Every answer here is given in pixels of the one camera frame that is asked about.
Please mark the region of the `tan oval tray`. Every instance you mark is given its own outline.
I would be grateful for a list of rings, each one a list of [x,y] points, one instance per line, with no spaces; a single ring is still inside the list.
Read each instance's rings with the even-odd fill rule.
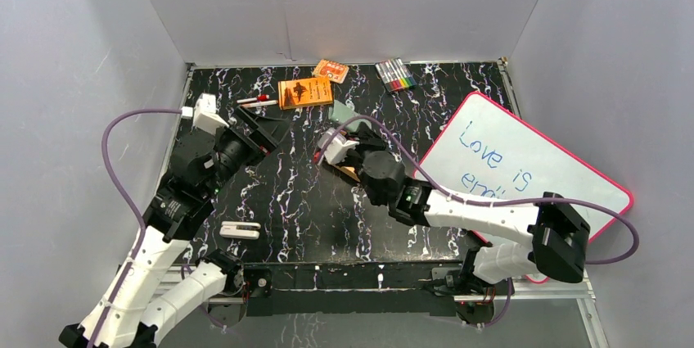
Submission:
[[[359,179],[359,177],[358,177],[358,175],[355,172],[355,169],[353,167],[334,165],[334,168],[339,170],[342,174],[344,174],[346,177],[349,177],[353,181],[355,181],[357,183],[360,182],[360,179]]]

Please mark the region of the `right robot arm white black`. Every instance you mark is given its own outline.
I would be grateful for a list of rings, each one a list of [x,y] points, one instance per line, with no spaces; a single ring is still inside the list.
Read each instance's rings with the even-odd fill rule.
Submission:
[[[354,173],[374,206],[407,226],[462,228],[504,239],[469,250],[458,271],[434,272],[424,288],[436,296],[480,294],[458,316],[481,326],[493,321],[492,295],[499,283],[540,273],[559,282],[584,279],[590,227],[557,194],[548,202],[521,206],[482,206],[480,197],[459,194],[415,179],[365,124],[356,132],[328,129],[318,143],[318,161]]]

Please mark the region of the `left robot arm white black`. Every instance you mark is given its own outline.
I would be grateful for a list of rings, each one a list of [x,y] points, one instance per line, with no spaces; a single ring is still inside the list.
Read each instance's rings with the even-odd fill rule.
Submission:
[[[137,219],[139,230],[123,264],[94,309],[59,336],[65,347],[157,347],[163,338],[210,297],[234,296],[244,286],[241,263],[221,250],[200,260],[195,270],[163,296],[155,291],[174,261],[213,212],[213,199],[244,166],[271,155],[288,134],[289,120],[257,115],[238,107],[234,116],[249,133],[234,129],[211,108],[161,108],[161,114],[190,118],[214,136],[206,152],[172,163],[155,195],[140,211],[115,176],[108,155],[110,131],[124,119],[150,114],[146,108],[118,116],[102,135],[101,153],[116,189]]]

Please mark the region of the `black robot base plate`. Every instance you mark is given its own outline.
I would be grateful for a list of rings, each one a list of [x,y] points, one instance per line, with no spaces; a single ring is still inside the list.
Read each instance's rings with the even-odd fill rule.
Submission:
[[[457,261],[245,264],[210,310],[238,304],[250,317],[284,314],[407,314],[453,317],[487,326],[515,288],[480,282]]]

